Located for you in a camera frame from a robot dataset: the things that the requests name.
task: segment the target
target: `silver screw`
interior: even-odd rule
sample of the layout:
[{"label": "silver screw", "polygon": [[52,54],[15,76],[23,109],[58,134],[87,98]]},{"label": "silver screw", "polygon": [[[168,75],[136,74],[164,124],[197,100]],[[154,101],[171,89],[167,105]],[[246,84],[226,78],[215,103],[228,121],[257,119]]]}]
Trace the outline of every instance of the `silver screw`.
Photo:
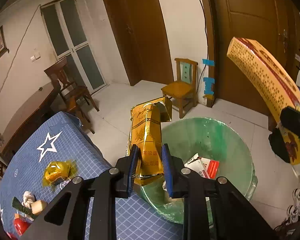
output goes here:
[{"label": "silver screw", "polygon": [[225,177],[219,177],[218,178],[218,182],[220,184],[226,184],[228,182],[228,180]]},{"label": "silver screw", "polygon": [[117,168],[111,168],[109,169],[109,173],[114,175],[114,174],[117,174],[119,172],[119,170]]},{"label": "silver screw", "polygon": [[181,173],[184,175],[190,174],[191,170],[189,168],[182,168]]},{"label": "silver screw", "polygon": [[81,177],[74,177],[73,180],[72,180],[72,182],[73,182],[74,184],[78,184],[78,183],[80,183],[81,181],[82,181]]}]

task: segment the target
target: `blue tablecloth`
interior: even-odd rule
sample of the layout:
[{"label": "blue tablecloth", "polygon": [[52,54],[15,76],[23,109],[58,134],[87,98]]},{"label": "blue tablecloth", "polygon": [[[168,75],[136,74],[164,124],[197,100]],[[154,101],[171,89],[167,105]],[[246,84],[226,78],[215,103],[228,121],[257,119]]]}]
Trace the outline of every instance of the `blue tablecloth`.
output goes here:
[{"label": "blue tablecloth", "polygon": [[[23,193],[31,191],[36,199],[50,202],[64,187],[60,184],[52,190],[42,186],[43,171],[51,161],[75,160],[78,175],[84,179],[97,177],[110,167],[80,125],[77,118],[59,112],[47,120],[15,154],[0,183],[0,216],[6,232],[17,236],[13,227],[17,210],[11,204],[14,196],[22,202]],[[85,239],[89,239],[92,203],[93,198]],[[116,226],[117,239],[120,240],[182,238],[181,225],[161,218],[135,193],[129,199],[116,200]]]}]

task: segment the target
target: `yellow packaged snack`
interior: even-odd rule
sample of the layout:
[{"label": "yellow packaged snack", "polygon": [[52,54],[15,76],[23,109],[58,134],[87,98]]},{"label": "yellow packaged snack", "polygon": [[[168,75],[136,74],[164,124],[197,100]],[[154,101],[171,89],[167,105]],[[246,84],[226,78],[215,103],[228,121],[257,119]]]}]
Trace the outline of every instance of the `yellow packaged snack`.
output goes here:
[{"label": "yellow packaged snack", "polygon": [[291,106],[300,112],[299,88],[270,52],[255,40],[233,37],[227,56],[264,99],[278,123],[293,171],[300,180],[300,139],[280,122],[280,114],[285,107]]},{"label": "yellow packaged snack", "polygon": [[43,173],[43,186],[55,186],[76,172],[75,165],[70,160],[65,162],[50,162]]},{"label": "yellow packaged snack", "polygon": [[135,183],[144,186],[163,175],[161,162],[161,122],[172,119],[172,102],[166,97],[157,98],[131,109],[131,130],[127,155],[133,144],[141,151]]}]

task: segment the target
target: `green trash bin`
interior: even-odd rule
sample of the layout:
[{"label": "green trash bin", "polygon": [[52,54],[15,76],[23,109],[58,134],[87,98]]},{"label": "green trash bin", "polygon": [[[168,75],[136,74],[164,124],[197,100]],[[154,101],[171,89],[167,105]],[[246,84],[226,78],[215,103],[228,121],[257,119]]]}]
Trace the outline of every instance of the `green trash bin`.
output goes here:
[{"label": "green trash bin", "polygon": [[[189,118],[162,129],[162,143],[183,163],[196,153],[219,161],[216,178],[224,176],[250,200],[258,183],[250,151],[241,137],[226,124],[212,118]],[[164,177],[141,187],[141,196],[167,220],[183,224],[183,201],[168,202],[162,189]],[[210,203],[207,201],[212,225]]]}]

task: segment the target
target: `electrical cord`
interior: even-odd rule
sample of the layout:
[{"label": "electrical cord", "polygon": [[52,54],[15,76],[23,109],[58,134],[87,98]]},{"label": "electrical cord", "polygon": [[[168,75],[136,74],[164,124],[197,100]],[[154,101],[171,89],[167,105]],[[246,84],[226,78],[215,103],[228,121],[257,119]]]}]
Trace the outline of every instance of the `electrical cord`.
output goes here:
[{"label": "electrical cord", "polygon": [[[209,48],[208,48],[208,36],[207,36],[206,16],[205,16],[205,14],[204,14],[204,9],[203,9],[203,5],[202,5],[201,0],[199,0],[199,2],[200,2],[200,5],[201,5],[201,8],[202,8],[202,11],[203,11],[203,17],[204,17],[204,25],[205,25],[205,27],[204,27],[204,32],[206,33],[206,40],[207,40],[207,59],[208,59],[208,49],[209,49]],[[199,77],[199,80],[198,80],[198,87],[197,87],[196,94],[198,93],[198,89],[199,89],[199,86],[200,86],[201,77],[202,77],[202,74],[204,73],[204,71],[205,71],[205,69],[206,69],[206,66],[207,66],[207,64],[204,65],[204,68],[203,68],[203,70],[202,70],[202,72],[201,72],[201,74],[200,74],[200,77]]]},{"label": "electrical cord", "polygon": [[14,59],[15,59],[16,56],[17,56],[17,53],[18,53],[18,50],[19,50],[19,48],[20,48],[20,46],[21,46],[21,43],[22,43],[22,41],[23,41],[23,38],[26,36],[26,33],[27,33],[28,28],[29,28],[29,26],[30,26],[30,23],[32,22],[32,19],[34,18],[35,13],[37,12],[37,10],[38,10],[38,8],[39,8],[40,6],[41,6],[41,5],[39,4],[38,7],[36,8],[36,10],[34,11],[34,13],[33,13],[33,15],[32,15],[32,18],[31,18],[31,20],[30,20],[30,22],[29,22],[29,24],[28,24],[28,26],[27,26],[27,28],[26,28],[25,34],[23,34],[23,36],[22,36],[22,39],[21,39],[21,41],[20,41],[20,44],[19,44],[19,46],[18,46],[18,48],[17,48],[17,50],[16,50],[16,53],[15,53],[13,59],[12,59],[12,62],[11,62],[11,64],[10,64],[10,67],[9,67],[9,69],[8,69],[7,75],[6,75],[6,77],[4,78],[4,81],[3,81],[2,86],[1,86],[1,88],[0,88],[0,93],[1,93],[1,90],[3,89],[3,86],[4,86],[4,84],[5,84],[6,80],[7,80],[7,78],[8,78],[10,69],[12,68],[12,64],[13,64],[13,62],[14,62]]}]

